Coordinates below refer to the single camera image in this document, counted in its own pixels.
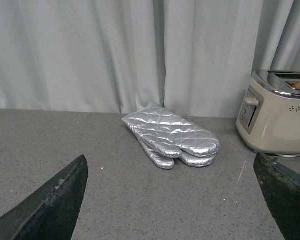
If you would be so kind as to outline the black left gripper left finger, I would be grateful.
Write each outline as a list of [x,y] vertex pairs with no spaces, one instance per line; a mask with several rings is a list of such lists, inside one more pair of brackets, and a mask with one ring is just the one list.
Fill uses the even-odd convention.
[[87,180],[88,163],[80,155],[0,217],[0,240],[70,240]]

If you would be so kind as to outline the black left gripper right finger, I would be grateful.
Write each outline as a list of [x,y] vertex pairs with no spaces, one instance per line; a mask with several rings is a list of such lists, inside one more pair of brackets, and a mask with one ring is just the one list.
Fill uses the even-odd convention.
[[286,240],[300,240],[300,174],[262,152],[253,169],[266,205]]

